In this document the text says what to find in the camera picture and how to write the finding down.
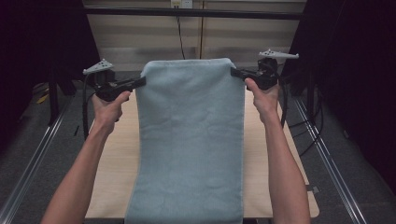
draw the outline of light blue towel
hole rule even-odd
[[[148,63],[126,224],[242,223],[245,85],[229,59]]]

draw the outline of white wall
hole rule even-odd
[[[170,0],[86,0],[84,4],[170,7]],[[275,12],[302,12],[304,4],[304,0],[193,0],[197,9]],[[89,20],[101,57],[114,63],[116,70],[141,70],[152,60],[182,59],[175,17],[89,15]],[[297,21],[220,18],[180,18],[180,23],[186,58],[227,57],[237,66],[256,65],[259,51],[268,48],[288,51],[298,25]]]

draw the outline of hand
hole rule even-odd
[[[279,95],[279,85],[271,87],[266,91],[262,91],[251,78],[246,78],[245,83],[248,88],[253,92],[253,104],[256,106],[260,113],[260,120],[264,123],[266,119],[277,115],[277,98]]]
[[[128,100],[131,95],[129,91],[122,92],[113,102],[101,100],[94,95],[92,97],[93,110],[95,113],[95,123],[105,128],[108,133],[114,130],[114,123],[120,119],[122,115],[121,105]]]

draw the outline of table surface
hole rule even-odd
[[[86,218],[124,218],[137,177],[139,164],[139,123],[134,92],[122,105],[123,115],[108,137],[93,188]],[[290,150],[308,179],[298,156],[288,125],[285,135]],[[265,130],[253,105],[252,92],[246,92],[244,127],[244,217],[272,217],[268,190],[268,160]],[[312,191],[308,191],[311,217],[319,213]]]

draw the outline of white clamp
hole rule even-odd
[[[88,75],[90,73],[101,72],[101,71],[105,71],[107,69],[110,69],[112,67],[114,67],[114,65],[112,63],[109,63],[108,61],[103,59],[101,62],[91,66],[90,68],[84,69],[82,71],[82,74]]]
[[[284,59],[298,59],[300,56],[298,54],[287,54],[287,53],[282,53],[282,52],[276,52],[268,49],[265,52],[260,52],[259,55],[262,55],[266,58],[284,58]]]

